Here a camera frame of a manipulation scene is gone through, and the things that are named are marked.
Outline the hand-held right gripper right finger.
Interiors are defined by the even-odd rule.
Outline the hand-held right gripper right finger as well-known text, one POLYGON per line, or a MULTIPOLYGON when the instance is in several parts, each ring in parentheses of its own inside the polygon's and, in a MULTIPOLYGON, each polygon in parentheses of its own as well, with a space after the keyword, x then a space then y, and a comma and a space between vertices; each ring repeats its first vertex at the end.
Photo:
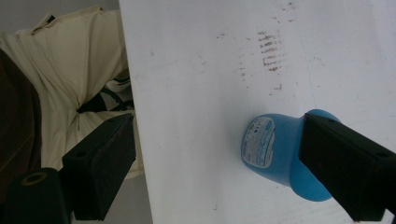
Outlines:
POLYGON ((334 119, 304 115, 300 161, 355 221, 396 221, 396 153, 334 119))

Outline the cream cloth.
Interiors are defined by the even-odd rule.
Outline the cream cloth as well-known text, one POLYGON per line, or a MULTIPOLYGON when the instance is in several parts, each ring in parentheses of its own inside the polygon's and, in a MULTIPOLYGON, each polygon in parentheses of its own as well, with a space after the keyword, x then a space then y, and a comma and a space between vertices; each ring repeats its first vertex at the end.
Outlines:
POLYGON ((42 114, 41 165, 57 170, 62 156, 120 111, 80 107, 128 68, 121 14, 93 6, 14 34, 0 32, 0 49, 38 93, 42 114))

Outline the black and white patterned fabric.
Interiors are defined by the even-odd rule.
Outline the black and white patterned fabric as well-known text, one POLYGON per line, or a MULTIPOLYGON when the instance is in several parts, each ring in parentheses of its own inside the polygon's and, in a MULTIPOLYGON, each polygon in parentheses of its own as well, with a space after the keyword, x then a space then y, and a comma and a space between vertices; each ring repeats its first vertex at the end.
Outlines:
POLYGON ((93 89, 78 107, 79 114, 85 112, 119 112, 134 108, 131 79, 115 77, 105 83, 95 82, 93 89))

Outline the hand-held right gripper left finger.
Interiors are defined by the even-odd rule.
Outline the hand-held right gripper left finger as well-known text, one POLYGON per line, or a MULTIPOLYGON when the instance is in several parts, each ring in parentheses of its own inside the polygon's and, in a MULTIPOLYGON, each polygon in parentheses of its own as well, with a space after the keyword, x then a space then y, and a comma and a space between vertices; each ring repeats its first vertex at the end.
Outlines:
POLYGON ((134 116, 104 121, 63 156, 62 178, 77 220, 103 220, 135 161, 134 116))

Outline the dark brown cloth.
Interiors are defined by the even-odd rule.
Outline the dark brown cloth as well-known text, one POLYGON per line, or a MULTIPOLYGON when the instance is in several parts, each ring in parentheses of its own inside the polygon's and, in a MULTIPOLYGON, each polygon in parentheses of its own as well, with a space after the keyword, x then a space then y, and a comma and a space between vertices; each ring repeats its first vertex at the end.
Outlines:
POLYGON ((41 108, 21 69, 0 49, 0 204, 11 182, 41 165, 41 108))

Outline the blue plastic bottle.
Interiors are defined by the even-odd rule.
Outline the blue plastic bottle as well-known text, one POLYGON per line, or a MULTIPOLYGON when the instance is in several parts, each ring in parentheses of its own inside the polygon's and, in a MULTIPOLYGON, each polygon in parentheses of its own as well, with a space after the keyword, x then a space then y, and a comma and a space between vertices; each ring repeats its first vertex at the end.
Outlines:
POLYGON ((304 117, 258 116, 245 131, 241 160, 254 173, 290 187, 308 201, 327 201, 332 195, 299 159, 303 127, 304 117))

